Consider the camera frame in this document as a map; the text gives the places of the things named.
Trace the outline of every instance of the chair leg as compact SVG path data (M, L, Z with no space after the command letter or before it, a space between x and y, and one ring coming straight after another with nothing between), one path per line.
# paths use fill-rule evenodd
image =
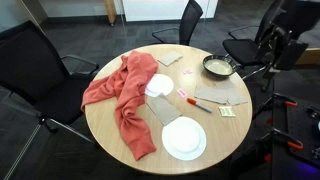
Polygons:
M4 180L10 179L12 173L15 171L17 166L19 165L21 159L23 158L24 154L28 150L30 144L33 142L34 137L38 134L41 125L38 124L37 127L33 130L31 136L29 137L27 143L24 145L23 149L21 150L20 154L18 155L17 159L14 161L13 165L11 166L10 170L8 171L7 175L4 177Z
M250 73L250 74L247 74L247 75L243 76L243 77L242 77L242 80L245 80L245 79L249 78L250 76L252 76L252 75L254 75L254 74L256 74L256 73L258 73L258 72L260 72L260 71L263 71L264 69L266 69L266 66L263 66L262 68L260 68L260 69L258 69L258 70L256 70L256 71L253 71L253 72Z
M97 145L97 143L95 143L94 141L92 141L91 139L89 139L88 137L86 137L85 135L81 134L80 132L76 131L75 129L71 128L70 126L67 126L67 125L64 125L64 124L61 124L59 123L58 121L54 120L54 119L50 119L52 122L58 124L59 126L73 132L74 134L80 136L81 138L83 138L84 140L94 144L94 145Z

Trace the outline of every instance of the black chair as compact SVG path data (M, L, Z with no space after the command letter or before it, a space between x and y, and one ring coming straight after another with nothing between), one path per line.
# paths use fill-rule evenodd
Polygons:
M67 57L88 63L94 68L87 74L69 73L62 61ZM11 91L3 101L10 99L7 102L10 106L39 120L7 177L10 177L42 125L52 133L57 132L57 129L48 126L47 121L96 144L68 125L83 114L80 110L82 95L98 68L98 64L78 56L60 58L47 37L31 21L0 33L0 86ZM12 94L19 95L30 105L21 101L12 103Z
M154 31L152 32L152 36L158 39L161 43L169 43L160 39L158 36L156 36L156 34L164 31L169 31L169 30L178 30L179 44L189 46L194 28L196 27L202 14L203 12L200 5L195 0L189 0L183 12L179 28L168 28L168 29L162 29L159 31Z
M264 70L266 68L266 63L262 62L255 58L257 52L258 52L258 45L261 36L263 35L264 31L268 28L268 25L270 21L272 20L277 7L280 5L281 0L274 0L271 4L271 6L268 8L266 13L264 14L260 26L246 26L242 27L233 31L230 31L228 34L233 39L227 39L223 41L223 47L227 51L228 55L230 55L235 61L237 61L240 66L246 67L246 66L259 66L259 69L245 75L242 77L242 79L247 79L248 77ZM237 39L233 32L247 29L250 27L259 27L258 32L256 34L256 37L254 40L252 39Z

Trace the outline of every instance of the chair backrest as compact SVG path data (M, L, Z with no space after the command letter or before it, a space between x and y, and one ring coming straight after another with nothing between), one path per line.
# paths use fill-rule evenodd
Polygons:
M0 33L0 86L34 104L68 75L54 46L31 21Z
M267 28L269 26L269 23L273 19L274 15L275 15L275 12L277 11L277 9L280 6L281 2L282 2L282 0L273 0L272 4L270 5L268 10L264 14L264 16L263 16L263 18L262 18L262 20L260 22L260 26L259 26L258 32L257 32L256 37L254 39L254 42L256 44L259 43L261 36L267 30Z
M192 33L203 12L195 0L189 0L180 21L179 41L182 45L189 45Z

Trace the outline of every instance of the red cloth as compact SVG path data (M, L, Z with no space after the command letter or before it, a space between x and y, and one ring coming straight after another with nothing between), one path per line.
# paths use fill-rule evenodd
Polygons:
M156 150L148 125L135 112L138 106L145 103L144 91L158 70L158 62L150 54L137 51L121 59L123 63L118 70L90 83L84 92L81 109L84 111L87 104L116 96L117 126L134 158L139 160Z

